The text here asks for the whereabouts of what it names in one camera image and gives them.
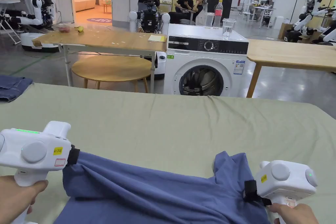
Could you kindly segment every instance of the plastic bottle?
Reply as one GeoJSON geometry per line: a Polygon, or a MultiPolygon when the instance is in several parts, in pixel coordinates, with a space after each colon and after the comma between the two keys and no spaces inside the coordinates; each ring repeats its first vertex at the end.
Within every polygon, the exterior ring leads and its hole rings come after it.
{"type": "Polygon", "coordinates": [[[215,21],[213,23],[214,28],[220,28],[221,27],[221,19],[222,19],[222,14],[223,14],[223,0],[220,0],[218,5],[216,6],[215,10],[215,21]]]}

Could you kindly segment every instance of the bed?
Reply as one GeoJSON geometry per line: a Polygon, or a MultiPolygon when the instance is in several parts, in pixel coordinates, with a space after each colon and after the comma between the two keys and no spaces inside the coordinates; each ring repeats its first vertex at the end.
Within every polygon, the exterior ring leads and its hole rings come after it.
{"type": "MultiPolygon", "coordinates": [[[[186,175],[213,176],[214,157],[222,151],[246,152],[253,174],[263,160],[304,163],[315,170],[319,186],[302,202],[320,223],[334,222],[336,121],[311,104],[33,84],[0,104],[0,115],[1,130],[42,131],[49,121],[65,121],[72,126],[68,139],[82,151],[186,175]]],[[[0,167],[6,174],[14,169],[0,167]]],[[[29,215],[39,224],[52,223],[68,200],[61,171],[47,179],[29,215]]]]}

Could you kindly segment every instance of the rug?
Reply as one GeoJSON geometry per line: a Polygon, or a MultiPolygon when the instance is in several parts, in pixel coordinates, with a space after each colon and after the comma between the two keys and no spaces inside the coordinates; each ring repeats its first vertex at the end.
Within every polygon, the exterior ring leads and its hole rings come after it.
{"type": "Polygon", "coordinates": [[[87,21],[95,23],[112,23],[111,18],[102,18],[102,17],[88,18],[87,21]]]}

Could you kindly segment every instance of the round wooden stool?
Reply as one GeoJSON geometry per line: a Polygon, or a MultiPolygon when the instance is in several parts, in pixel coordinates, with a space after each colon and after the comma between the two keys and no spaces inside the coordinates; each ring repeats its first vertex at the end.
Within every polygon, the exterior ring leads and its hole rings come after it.
{"type": "Polygon", "coordinates": [[[132,82],[135,92],[138,92],[138,80],[142,79],[145,91],[148,93],[146,77],[151,75],[151,62],[149,60],[119,55],[97,55],[76,61],[72,71],[84,78],[84,87],[88,80],[98,82],[132,82]]]}

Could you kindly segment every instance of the washing machine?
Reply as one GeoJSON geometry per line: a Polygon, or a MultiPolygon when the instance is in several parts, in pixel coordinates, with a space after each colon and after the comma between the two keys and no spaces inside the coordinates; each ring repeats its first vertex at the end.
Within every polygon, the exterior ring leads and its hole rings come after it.
{"type": "Polygon", "coordinates": [[[164,94],[238,96],[248,46],[235,31],[170,24],[164,94]]]}

